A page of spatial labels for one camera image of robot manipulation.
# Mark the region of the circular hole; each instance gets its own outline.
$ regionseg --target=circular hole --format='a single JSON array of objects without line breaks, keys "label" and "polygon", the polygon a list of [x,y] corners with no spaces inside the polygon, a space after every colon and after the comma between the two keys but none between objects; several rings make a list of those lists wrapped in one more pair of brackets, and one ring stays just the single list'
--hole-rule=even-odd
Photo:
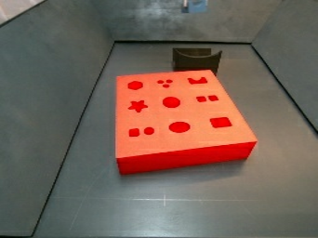
[{"label": "circular hole", "polygon": [[145,134],[146,135],[153,135],[154,134],[154,128],[153,127],[145,128]]},{"label": "circular hole", "polygon": [[181,101],[176,97],[166,97],[164,99],[164,104],[169,108],[177,108],[181,105]]},{"label": "circular hole", "polygon": [[176,133],[185,133],[190,129],[190,124],[186,122],[176,122],[169,126],[169,129]]}]

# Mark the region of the black object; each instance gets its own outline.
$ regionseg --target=black object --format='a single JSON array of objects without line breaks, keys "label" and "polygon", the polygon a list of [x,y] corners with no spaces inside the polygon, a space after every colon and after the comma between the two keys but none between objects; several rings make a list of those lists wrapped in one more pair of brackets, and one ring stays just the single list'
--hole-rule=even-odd
[{"label": "black object", "polygon": [[218,72],[222,51],[212,55],[212,48],[173,48],[174,71],[212,70]]}]

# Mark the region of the shape sorter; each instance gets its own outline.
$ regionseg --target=shape sorter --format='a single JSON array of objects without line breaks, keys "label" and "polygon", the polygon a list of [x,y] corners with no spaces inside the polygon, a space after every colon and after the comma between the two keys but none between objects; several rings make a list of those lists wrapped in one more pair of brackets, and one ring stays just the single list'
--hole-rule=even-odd
[{"label": "shape sorter", "polygon": [[121,174],[246,159],[257,137],[212,71],[117,77]]}]

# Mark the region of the gray wall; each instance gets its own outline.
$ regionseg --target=gray wall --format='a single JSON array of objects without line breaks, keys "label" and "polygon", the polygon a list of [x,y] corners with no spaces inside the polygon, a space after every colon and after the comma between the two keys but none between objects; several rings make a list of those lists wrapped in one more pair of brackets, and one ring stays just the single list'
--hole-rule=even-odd
[{"label": "gray wall", "polygon": [[253,46],[318,130],[318,1],[286,0]]},{"label": "gray wall", "polygon": [[209,0],[206,13],[182,13],[184,0],[97,0],[117,40],[252,43],[282,0]]},{"label": "gray wall", "polygon": [[0,235],[31,235],[114,40],[89,0],[0,28]]}]

